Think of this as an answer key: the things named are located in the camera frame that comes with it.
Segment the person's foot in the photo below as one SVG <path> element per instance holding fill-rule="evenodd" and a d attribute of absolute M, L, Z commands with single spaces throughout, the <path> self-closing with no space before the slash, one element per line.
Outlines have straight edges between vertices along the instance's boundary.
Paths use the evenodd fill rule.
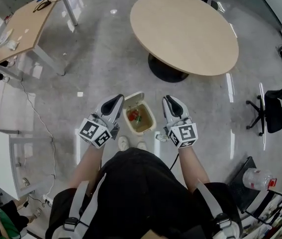
<path fill-rule="evenodd" d="M 2 81 L 6 83 L 9 82 L 9 77 L 4 75 Z"/>
<path fill-rule="evenodd" d="M 129 148 L 129 140 L 127 139 L 126 136 L 120 136 L 117 143 L 119 145 L 120 151 L 125 151 Z"/>
<path fill-rule="evenodd" d="M 40 208 L 38 208 L 34 213 L 33 216 L 35 217 L 35 219 L 37 219 L 38 217 L 40 217 L 42 214 L 42 210 Z"/>
<path fill-rule="evenodd" d="M 27 178 L 23 178 L 23 179 L 22 179 L 22 182 L 23 182 L 23 184 L 24 184 L 26 187 L 30 186 L 30 182 L 28 181 Z"/>
<path fill-rule="evenodd" d="M 141 141 L 136 146 L 138 149 L 147 150 L 145 142 Z"/>
<path fill-rule="evenodd" d="M 14 64 L 16 63 L 16 59 L 12 58 L 8 60 L 8 65 L 7 68 L 14 66 Z"/>

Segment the black buckle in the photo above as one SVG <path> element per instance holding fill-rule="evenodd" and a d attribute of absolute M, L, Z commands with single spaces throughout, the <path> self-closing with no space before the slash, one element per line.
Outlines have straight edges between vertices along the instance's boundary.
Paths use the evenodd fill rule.
<path fill-rule="evenodd" d="M 218 214 L 217 217 L 215 218 L 216 224 L 219 226 L 220 229 L 227 228 L 231 226 L 231 219 L 229 216 L 225 213 Z M 223 226 L 222 224 L 230 222 L 228 226 Z"/>
<path fill-rule="evenodd" d="M 77 219 L 76 217 L 69 217 L 65 220 L 65 222 L 63 222 L 63 229 L 66 231 L 74 231 L 77 224 L 79 223 L 79 219 Z M 66 228 L 65 225 L 70 225 L 73 226 L 73 228 Z"/>

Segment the strap buckle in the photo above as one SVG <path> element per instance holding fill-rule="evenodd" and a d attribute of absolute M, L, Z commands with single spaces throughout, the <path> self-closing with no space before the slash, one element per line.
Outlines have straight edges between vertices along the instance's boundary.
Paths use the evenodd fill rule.
<path fill-rule="evenodd" d="M 79 223 L 79 219 L 76 217 L 69 217 L 63 223 L 63 229 L 66 231 L 74 232 L 77 224 Z"/>
<path fill-rule="evenodd" d="M 224 229 L 231 226 L 231 219 L 225 213 L 218 214 L 215 218 L 215 221 L 220 229 Z"/>

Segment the round wooden tabletop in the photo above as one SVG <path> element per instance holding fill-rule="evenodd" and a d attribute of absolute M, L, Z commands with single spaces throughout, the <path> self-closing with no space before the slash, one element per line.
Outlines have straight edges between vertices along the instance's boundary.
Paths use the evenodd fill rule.
<path fill-rule="evenodd" d="M 237 62 L 234 31 L 201 0 L 138 0 L 130 20 L 144 48 L 177 70 L 212 76 L 228 72 Z"/>

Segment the white marker cube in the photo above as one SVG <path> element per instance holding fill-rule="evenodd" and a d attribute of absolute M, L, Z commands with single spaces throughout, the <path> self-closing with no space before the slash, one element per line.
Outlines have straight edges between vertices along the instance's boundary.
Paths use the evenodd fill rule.
<path fill-rule="evenodd" d="M 173 126 L 168 136 L 176 148 L 192 146 L 198 139 L 196 123 Z"/>
<path fill-rule="evenodd" d="M 84 119 L 79 128 L 78 135 L 86 142 L 96 148 L 101 148 L 112 135 L 107 127 L 95 123 L 92 120 Z"/>

